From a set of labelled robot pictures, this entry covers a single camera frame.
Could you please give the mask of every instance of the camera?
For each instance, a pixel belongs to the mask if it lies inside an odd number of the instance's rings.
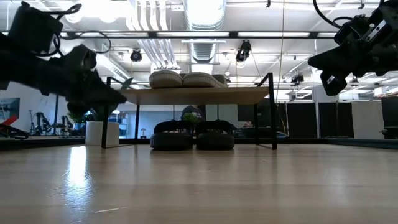
[[[130,59],[133,62],[140,62],[142,60],[142,55],[141,55],[141,50],[140,49],[134,49],[132,51],[132,54],[130,56]]]

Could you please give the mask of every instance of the wooden floor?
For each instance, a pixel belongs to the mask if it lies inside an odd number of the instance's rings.
[[[0,223],[397,223],[398,151],[0,152]]]

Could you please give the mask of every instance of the black metal table frame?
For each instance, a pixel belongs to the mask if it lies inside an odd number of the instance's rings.
[[[114,80],[120,84],[123,84],[123,82],[113,78],[113,77],[107,77],[106,78],[106,84],[107,86],[111,86],[111,80]],[[274,96],[274,77],[273,73],[270,72],[268,73],[262,80],[261,82],[257,85],[257,87],[261,87],[265,81],[268,80],[269,84],[269,107],[271,110],[271,144],[272,147],[267,147],[263,146],[262,144],[259,144],[259,126],[258,126],[258,108],[257,104],[253,105],[254,106],[254,134],[255,134],[255,140],[254,143],[258,146],[261,147],[266,147],[272,150],[277,149],[277,138],[276,138],[276,123],[275,123],[275,96]],[[134,143],[138,141],[138,126],[139,126],[139,112],[140,112],[140,105],[137,105],[137,111],[136,111],[136,124],[135,124],[135,133],[134,133]],[[109,113],[109,106],[105,106],[104,113],[108,114]],[[101,139],[101,147],[103,149],[106,149],[106,133],[108,130],[108,117],[104,117],[103,120],[103,128],[102,128],[102,139]]]

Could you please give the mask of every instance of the white planter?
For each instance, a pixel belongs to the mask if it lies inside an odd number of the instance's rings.
[[[100,146],[102,140],[102,121],[89,121],[86,125],[86,145]],[[106,147],[119,145],[119,123],[108,122]]]

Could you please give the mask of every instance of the air duct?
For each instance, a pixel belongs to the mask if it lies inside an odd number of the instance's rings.
[[[188,30],[220,30],[225,15],[226,0],[184,0],[185,22]],[[192,59],[210,63],[215,57],[217,44],[190,44]]]

